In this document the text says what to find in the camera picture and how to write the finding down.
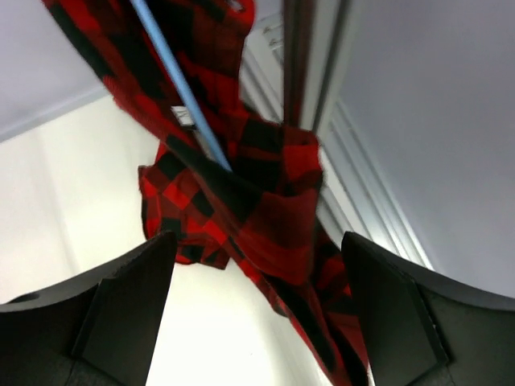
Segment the red black plaid shirt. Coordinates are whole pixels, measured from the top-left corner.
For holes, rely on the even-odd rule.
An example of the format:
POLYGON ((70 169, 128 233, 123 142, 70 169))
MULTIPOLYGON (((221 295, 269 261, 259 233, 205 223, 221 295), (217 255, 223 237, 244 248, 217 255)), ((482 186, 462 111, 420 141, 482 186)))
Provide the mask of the red black plaid shirt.
POLYGON ((366 385, 367 352, 343 258, 315 214, 323 182, 318 140, 262 119, 240 98, 253 2, 148 6, 229 170, 179 123, 179 94, 129 2, 45 2, 118 106, 159 140, 154 164, 138 170, 145 236, 173 232, 181 264, 235 262, 290 320, 332 384, 366 385))

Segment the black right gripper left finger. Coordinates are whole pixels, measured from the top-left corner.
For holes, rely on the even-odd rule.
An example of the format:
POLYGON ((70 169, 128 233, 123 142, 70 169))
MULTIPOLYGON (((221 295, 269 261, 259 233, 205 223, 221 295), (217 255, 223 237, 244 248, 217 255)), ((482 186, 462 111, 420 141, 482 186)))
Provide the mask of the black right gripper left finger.
POLYGON ((101 280, 72 349, 71 385, 146 383, 175 253, 175 235, 162 233, 101 280))

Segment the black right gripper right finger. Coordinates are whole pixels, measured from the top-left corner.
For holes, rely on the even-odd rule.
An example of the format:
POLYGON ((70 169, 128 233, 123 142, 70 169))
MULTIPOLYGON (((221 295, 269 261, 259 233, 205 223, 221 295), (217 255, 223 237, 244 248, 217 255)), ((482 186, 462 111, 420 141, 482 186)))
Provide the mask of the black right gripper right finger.
POLYGON ((420 385, 448 361, 415 282, 393 255, 355 232, 341 245, 376 385, 420 385))

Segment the light blue hanger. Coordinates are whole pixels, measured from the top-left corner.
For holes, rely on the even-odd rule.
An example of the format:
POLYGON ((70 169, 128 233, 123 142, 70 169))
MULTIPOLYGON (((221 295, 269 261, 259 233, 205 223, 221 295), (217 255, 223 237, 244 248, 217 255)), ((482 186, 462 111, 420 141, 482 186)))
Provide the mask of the light blue hanger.
POLYGON ((148 34, 154 49, 158 53, 163 66, 165 67, 167 74, 174 83, 178 94, 182 101, 187 107, 191 114, 192 120, 196 125, 196 128, 200 131, 201 135, 207 142, 208 148, 214 157, 214 159, 227 171, 231 171, 228 159, 225 157, 225 153, 220 147, 215 134, 211 130, 200 105, 198 104, 187 80, 174 57, 167 41, 159 28, 150 8, 145 1, 134 0, 130 2, 136 11, 138 18, 140 19, 146 33, 148 34))

